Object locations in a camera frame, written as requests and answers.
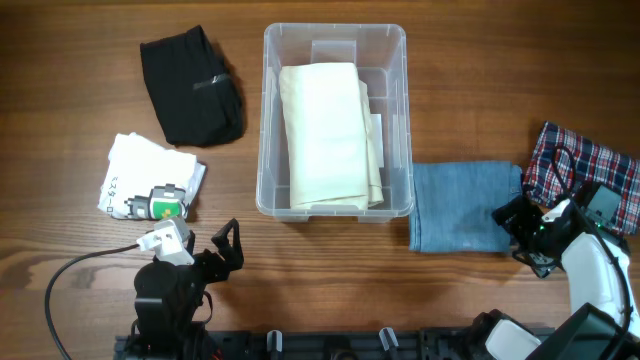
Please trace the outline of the blue jeans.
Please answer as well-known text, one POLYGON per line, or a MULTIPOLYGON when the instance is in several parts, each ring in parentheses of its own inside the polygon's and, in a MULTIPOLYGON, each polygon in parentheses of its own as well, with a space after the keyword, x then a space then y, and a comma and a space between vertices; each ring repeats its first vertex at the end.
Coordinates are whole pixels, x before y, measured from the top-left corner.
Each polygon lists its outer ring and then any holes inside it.
POLYGON ((409 250, 506 253, 510 236, 492 212, 522 194, 519 166, 506 161, 414 166, 409 250))

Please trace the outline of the cream cloth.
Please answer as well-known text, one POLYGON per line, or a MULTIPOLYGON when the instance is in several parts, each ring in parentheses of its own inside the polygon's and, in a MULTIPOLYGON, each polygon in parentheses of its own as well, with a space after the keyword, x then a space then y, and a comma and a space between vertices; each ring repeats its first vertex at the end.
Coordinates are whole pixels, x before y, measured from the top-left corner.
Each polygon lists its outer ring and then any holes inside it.
POLYGON ((279 90, 289 153, 290 207, 384 201, 367 85, 353 63, 285 66, 279 90))

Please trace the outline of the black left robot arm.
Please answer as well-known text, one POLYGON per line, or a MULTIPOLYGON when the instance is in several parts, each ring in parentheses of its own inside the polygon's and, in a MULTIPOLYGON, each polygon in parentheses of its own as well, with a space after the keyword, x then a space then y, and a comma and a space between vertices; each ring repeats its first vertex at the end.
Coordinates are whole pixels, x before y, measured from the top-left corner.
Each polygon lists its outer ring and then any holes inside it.
POLYGON ((231 219, 212 236, 214 252, 196 253, 195 240, 180 216, 157 222, 136 240, 154 258, 134 278, 137 318, 130 335, 114 348, 116 359, 224 357, 206 330, 211 319, 196 321, 194 315, 203 304, 213 305, 206 287, 227 280, 244 265, 239 223, 231 219))

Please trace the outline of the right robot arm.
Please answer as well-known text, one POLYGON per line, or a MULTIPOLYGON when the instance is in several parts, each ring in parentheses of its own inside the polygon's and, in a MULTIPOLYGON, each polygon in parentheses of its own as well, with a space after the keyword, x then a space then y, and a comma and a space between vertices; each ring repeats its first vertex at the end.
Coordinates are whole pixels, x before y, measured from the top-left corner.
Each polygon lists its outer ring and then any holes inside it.
POLYGON ((570 317, 537 335, 492 310, 474 319, 459 345, 465 359, 636 359, 639 311, 629 281, 630 251, 611 230, 621 197, 597 184, 542 212, 518 196, 492 213, 516 241, 512 256, 546 278, 560 269, 569 281, 570 317))

